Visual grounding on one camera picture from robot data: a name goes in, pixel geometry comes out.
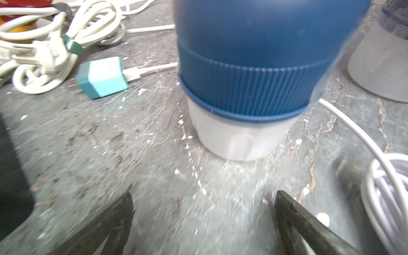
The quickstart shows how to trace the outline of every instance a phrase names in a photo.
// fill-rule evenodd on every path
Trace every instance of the coiled white cable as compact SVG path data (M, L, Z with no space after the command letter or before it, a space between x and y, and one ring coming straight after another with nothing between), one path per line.
M377 158L361 184L367 215L390 255L408 253L408 156L384 154L357 124L327 101L319 103L343 120Z
M121 23L122 15L130 15L143 11L154 0L148 0L140 8L133 11L122 11L115 0L78 0L68 3L72 12L75 14L67 36L75 40L82 48L87 48L92 44L110 45L119 42L125 34L143 33L150 31L164 31L173 29L174 25L165 25L157 27L147 27L138 29L128 29ZM8 31L21 25L27 24L54 15L52 22L44 27L25 31L20 33L9 33ZM26 40L35 39L43 35L51 36L57 32L60 36L65 22L66 14L59 12L54 7L44 8L0 8L0 15L25 15L13 19L0 26L0 38L3 40ZM13 54L24 54L34 49L34 44L16 44L6 41L0 41L0 47L10 50ZM59 86L70 74L77 55L66 53L66 57L55 59L58 64L58 72L43 73L39 72L41 68L33 64L16 64L15 60L3 64L0 67L0 77L7 74L8 71L15 70L12 76L13 85L19 91L28 94L40 94L48 92Z

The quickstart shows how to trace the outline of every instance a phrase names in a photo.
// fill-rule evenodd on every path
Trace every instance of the black object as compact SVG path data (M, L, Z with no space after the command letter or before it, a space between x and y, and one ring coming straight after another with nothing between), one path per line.
M288 255L308 255L302 237L317 255L360 255L285 191L278 191L275 213Z
M101 255L121 255L129 237L132 220L132 196L126 192L48 255L93 255L107 237Z
M0 115L0 241L31 214L34 198Z
M72 10L71 7L67 3L55 3L51 5L54 8L57 8L60 12L65 12L67 16L65 17L66 21L71 21L72 20Z

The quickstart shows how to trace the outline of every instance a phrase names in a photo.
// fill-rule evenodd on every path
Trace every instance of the red object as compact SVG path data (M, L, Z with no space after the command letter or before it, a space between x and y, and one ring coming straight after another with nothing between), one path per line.
M2 7L46 7L51 4L52 0L0 0L0 8ZM3 21L9 21L17 15L1 16Z

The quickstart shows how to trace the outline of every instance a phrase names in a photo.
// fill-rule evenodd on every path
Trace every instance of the black tool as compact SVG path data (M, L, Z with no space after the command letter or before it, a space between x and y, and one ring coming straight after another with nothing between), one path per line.
M308 255L302 237L317 255L360 255L285 191L278 191L275 213L288 255Z
M78 233L48 255L93 255L106 238L101 255L122 255L133 220L133 201L126 192Z

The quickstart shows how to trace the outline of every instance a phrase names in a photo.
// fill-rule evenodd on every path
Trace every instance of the green cable tie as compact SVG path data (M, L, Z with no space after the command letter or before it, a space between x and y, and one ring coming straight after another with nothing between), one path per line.
M84 48L82 48L81 45L71 37L65 34L62 36L62 39L64 40L64 43L67 46L67 50L72 54L81 56L84 53Z

